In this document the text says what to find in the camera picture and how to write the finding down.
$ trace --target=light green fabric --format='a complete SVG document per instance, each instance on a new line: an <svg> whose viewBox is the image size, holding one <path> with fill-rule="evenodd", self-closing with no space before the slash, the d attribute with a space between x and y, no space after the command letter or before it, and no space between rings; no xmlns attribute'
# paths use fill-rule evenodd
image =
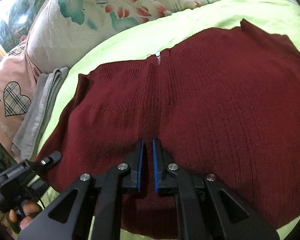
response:
<svg viewBox="0 0 300 240"><path fill-rule="evenodd" d="M285 0L222 0L138 25L104 41L69 71L58 93L39 150L54 131L62 110L73 98L79 73L88 74L103 63L146 59L204 29L240 26L243 18L268 33L287 34L300 51L300 7ZM299 218L278 230L281 239L286 237ZM123 239L140 239L140 236L128 232L123 232L122 236Z"/></svg>

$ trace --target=red garment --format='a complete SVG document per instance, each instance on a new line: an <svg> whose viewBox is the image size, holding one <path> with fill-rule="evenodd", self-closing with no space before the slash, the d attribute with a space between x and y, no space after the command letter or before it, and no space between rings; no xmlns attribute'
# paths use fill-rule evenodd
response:
<svg viewBox="0 0 300 240"><path fill-rule="evenodd" d="M47 176L61 191L84 172L106 172L145 139L142 193L125 199L122 227L175 239L174 199L154 191L156 137L178 165L216 174L282 227L300 215L300 53L287 36L243 20L162 51L159 65L154 55L101 65L79 76L38 158L61 151Z"/></svg>

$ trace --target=pink pillow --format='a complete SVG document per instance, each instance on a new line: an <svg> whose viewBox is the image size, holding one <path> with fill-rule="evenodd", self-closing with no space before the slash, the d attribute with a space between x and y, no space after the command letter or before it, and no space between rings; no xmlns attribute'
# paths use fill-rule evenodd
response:
<svg viewBox="0 0 300 240"><path fill-rule="evenodd" d="M40 74L25 48L26 41L0 62L0 143L13 157L12 139L29 109Z"/></svg>

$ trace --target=silver screw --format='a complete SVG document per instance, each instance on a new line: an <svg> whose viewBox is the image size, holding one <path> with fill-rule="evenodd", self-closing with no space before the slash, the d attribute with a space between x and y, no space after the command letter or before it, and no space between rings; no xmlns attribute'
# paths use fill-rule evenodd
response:
<svg viewBox="0 0 300 240"><path fill-rule="evenodd" d="M80 176L80 179L81 179L82 181L87 181L87 180L90 179L90 175L89 175L88 173L84 173L84 174L82 174L82 175Z"/></svg>
<svg viewBox="0 0 300 240"><path fill-rule="evenodd" d="M168 169L171 170L171 171L175 171L179 168L178 164L175 164L175 163L170 163L168 165Z"/></svg>
<svg viewBox="0 0 300 240"><path fill-rule="evenodd" d="M207 180L208 181L215 181L216 179L217 179L217 176L212 174L212 173L207 175Z"/></svg>
<svg viewBox="0 0 300 240"><path fill-rule="evenodd" d="M129 166L128 166L127 163L120 163L120 164L118 165L118 169L121 170L121 171L126 170L128 167L129 167Z"/></svg>

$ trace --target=gray folded cloth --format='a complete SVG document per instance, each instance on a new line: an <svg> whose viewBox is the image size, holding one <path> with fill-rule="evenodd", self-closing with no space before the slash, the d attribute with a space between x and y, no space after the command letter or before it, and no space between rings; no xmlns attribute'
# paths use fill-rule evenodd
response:
<svg viewBox="0 0 300 240"><path fill-rule="evenodd" d="M12 141L11 150L22 160L37 155L41 137L47 128L61 85L69 69L55 69L51 74L41 74L31 105Z"/></svg>

